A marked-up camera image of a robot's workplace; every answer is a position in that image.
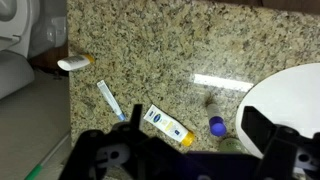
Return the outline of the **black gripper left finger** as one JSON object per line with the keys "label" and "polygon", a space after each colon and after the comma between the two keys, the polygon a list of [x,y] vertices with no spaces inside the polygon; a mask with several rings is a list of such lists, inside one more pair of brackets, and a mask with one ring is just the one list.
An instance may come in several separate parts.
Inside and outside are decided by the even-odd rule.
{"label": "black gripper left finger", "polygon": [[136,104],[130,120],[116,123],[109,133],[96,129],[83,132],[59,180],[102,180],[114,166],[121,166],[135,180],[145,180],[138,145],[148,136],[139,130],[141,114],[142,105]]}

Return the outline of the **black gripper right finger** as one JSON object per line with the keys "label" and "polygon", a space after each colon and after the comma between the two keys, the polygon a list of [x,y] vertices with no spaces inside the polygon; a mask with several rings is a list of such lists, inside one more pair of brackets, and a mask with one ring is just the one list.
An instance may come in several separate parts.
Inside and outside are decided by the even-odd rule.
{"label": "black gripper right finger", "polygon": [[272,123],[253,106],[244,107],[241,128],[263,154],[256,180],[296,180],[295,168],[311,180],[320,180],[319,132],[304,137],[289,126]]}

